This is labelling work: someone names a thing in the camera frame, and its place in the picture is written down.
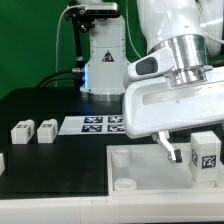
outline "green wall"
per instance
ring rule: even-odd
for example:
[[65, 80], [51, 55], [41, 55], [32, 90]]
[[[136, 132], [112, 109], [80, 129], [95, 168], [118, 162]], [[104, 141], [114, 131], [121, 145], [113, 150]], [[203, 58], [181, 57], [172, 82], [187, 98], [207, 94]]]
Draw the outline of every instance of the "green wall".
[[[35, 87], [44, 77], [55, 72], [57, 24], [68, 2], [69, 0], [0, 1], [0, 98], [13, 89]], [[119, 4], [125, 17], [125, 1], [115, 2]], [[142, 54], [136, 0], [128, 2], [131, 35]], [[86, 60], [89, 57], [88, 46], [88, 34], [82, 35]], [[137, 59], [128, 40], [127, 58], [130, 61]], [[70, 22], [63, 22], [60, 70], [70, 69], [74, 65], [72, 26]]]

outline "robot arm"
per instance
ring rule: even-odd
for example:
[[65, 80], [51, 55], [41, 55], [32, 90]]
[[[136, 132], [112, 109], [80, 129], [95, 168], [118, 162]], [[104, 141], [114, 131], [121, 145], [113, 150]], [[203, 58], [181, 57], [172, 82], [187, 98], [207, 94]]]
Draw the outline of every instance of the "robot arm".
[[129, 66], [124, 79], [128, 86], [123, 102], [125, 130], [131, 138], [152, 135], [168, 151], [170, 160], [178, 162], [179, 151], [167, 141], [169, 131], [224, 120], [224, 69], [209, 66], [194, 0], [137, 3], [149, 52], [146, 59], [165, 49], [171, 54], [163, 72], [153, 67], [141, 76], [138, 65], [144, 67], [140, 71], [145, 70], [149, 66], [142, 61], [146, 59]]

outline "black table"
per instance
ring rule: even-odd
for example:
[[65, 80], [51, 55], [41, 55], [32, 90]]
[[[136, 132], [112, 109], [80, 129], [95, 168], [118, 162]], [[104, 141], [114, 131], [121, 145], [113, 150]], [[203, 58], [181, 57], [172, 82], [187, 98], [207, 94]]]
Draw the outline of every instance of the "black table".
[[[74, 88], [24, 88], [0, 101], [0, 153], [6, 170], [0, 177], [0, 199], [106, 196], [107, 145], [151, 144], [151, 137], [132, 140], [125, 134], [57, 136], [53, 144], [38, 144], [43, 120], [65, 116], [121, 115], [122, 102], [96, 102]], [[11, 144], [11, 129], [21, 120], [35, 122], [27, 145]], [[213, 130], [223, 140], [221, 125], [171, 133], [171, 142], [189, 142], [192, 131]]]

